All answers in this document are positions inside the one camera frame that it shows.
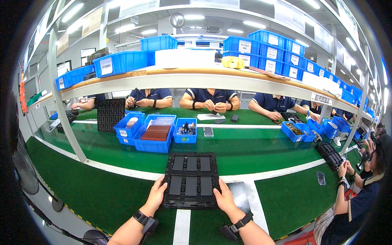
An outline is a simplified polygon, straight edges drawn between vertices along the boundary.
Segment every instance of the orange chair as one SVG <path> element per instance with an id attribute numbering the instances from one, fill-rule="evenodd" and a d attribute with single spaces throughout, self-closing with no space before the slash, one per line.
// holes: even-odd
<path id="1" fill-rule="evenodd" d="M 302 236 L 291 240 L 285 241 L 283 245 L 304 245 L 304 244 L 312 244 L 316 245 L 316 241 L 314 240 L 313 231 L 306 232 Z"/>

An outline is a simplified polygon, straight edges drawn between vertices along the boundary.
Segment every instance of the workstation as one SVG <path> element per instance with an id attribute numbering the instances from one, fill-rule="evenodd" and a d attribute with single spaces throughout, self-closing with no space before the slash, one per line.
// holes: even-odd
<path id="1" fill-rule="evenodd" d="M 24 94 L 36 94 L 21 109 L 37 173 L 67 208 L 111 236 L 167 174 L 172 154 L 212 153 L 219 177 L 242 185 L 245 206 L 274 241 L 313 222 L 338 187 L 336 163 L 317 145 L 328 143 L 360 173 L 356 142 L 385 113 L 383 61 L 359 24 L 355 37 L 338 8 L 320 2 L 328 24 L 307 1 L 156 2 L 50 5 L 18 78 Z M 301 20 L 287 21 L 287 10 Z M 215 102 L 206 104 L 209 97 Z M 230 222 L 222 211 L 188 209 L 160 208 L 145 243 L 230 243 L 219 232 Z"/>

